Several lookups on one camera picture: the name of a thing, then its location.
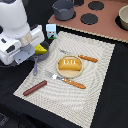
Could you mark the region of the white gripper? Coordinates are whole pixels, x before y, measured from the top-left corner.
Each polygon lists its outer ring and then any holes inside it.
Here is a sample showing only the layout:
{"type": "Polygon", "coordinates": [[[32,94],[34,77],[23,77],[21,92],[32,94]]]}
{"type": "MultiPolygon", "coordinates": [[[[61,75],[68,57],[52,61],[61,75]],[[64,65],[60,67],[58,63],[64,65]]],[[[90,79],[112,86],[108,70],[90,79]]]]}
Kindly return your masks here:
{"type": "Polygon", "coordinates": [[[0,60],[5,65],[13,62],[20,64],[35,53],[35,47],[44,41],[42,26],[35,26],[26,36],[20,39],[0,34],[0,60]]]}

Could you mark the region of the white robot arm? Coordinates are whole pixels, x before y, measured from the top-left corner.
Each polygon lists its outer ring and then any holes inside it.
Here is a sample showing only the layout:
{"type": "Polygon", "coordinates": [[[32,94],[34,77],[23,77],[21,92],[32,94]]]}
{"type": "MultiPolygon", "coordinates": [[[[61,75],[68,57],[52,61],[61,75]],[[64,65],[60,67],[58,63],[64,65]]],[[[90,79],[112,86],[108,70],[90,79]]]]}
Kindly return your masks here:
{"type": "Polygon", "coordinates": [[[0,26],[0,60],[5,65],[19,65],[44,41],[41,25],[30,29],[22,0],[0,0],[0,26]]]}

